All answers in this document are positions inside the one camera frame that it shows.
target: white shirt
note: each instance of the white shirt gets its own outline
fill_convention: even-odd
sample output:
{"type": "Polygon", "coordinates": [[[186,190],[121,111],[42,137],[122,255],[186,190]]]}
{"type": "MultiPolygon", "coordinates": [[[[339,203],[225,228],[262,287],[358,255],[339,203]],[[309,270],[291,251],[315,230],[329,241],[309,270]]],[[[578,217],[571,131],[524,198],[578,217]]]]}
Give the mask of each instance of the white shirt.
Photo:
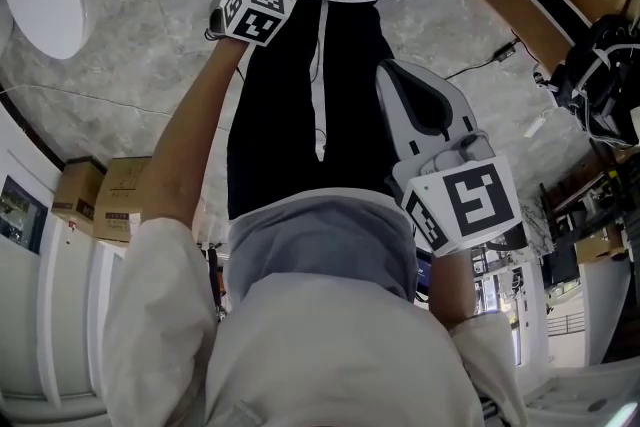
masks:
{"type": "Polygon", "coordinates": [[[168,219],[141,226],[112,297],[102,372],[114,426],[480,426],[479,393],[526,424],[500,313],[449,333],[378,285],[279,274],[218,326],[202,253],[168,219]]]}

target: forearm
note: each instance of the forearm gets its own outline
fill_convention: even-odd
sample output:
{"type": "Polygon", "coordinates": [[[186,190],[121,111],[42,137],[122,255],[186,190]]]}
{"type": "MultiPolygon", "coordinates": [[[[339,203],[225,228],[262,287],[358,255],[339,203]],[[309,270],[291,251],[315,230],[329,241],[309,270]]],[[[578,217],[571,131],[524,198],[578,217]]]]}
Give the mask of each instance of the forearm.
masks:
{"type": "Polygon", "coordinates": [[[431,263],[429,311],[447,329],[472,317],[476,308],[473,264],[468,250],[434,258],[431,263]]]}
{"type": "Polygon", "coordinates": [[[224,97],[246,49],[241,41],[219,41],[176,109],[145,173],[143,220],[191,226],[224,97]]]}

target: gray marble floor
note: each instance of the gray marble floor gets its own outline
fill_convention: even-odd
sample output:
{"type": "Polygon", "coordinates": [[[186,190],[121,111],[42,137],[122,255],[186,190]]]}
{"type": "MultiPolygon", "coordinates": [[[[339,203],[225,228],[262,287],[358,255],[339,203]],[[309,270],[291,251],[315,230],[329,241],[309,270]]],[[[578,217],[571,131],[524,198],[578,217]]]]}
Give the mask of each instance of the gray marble floor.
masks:
{"type": "MultiPolygon", "coordinates": [[[[12,100],[45,141],[63,158],[92,154],[148,155],[168,114],[213,48],[202,33],[210,0],[104,0],[96,30],[83,50],[55,61],[35,50],[16,30],[0,58],[5,87],[20,87],[12,100]],[[111,102],[135,105],[142,112],[111,102]]],[[[441,75],[483,62],[513,38],[509,28],[480,0],[383,0],[383,30],[396,53],[441,75]]],[[[247,56],[241,68],[246,67],[247,56]]],[[[588,148],[586,137],[566,113],[547,113],[532,139],[523,134],[550,107],[531,78],[534,61],[519,46],[501,64],[454,80],[467,95],[494,148],[508,156],[521,195],[537,184],[552,184],[588,148]]],[[[318,124],[323,128],[322,73],[313,85],[318,124]]],[[[225,149],[242,81],[235,77],[209,156],[203,196],[207,219],[201,238],[224,240],[226,216],[225,149]]],[[[269,134],[256,131],[269,144],[269,134]]],[[[322,135],[318,133],[319,144],[322,135]]]]}

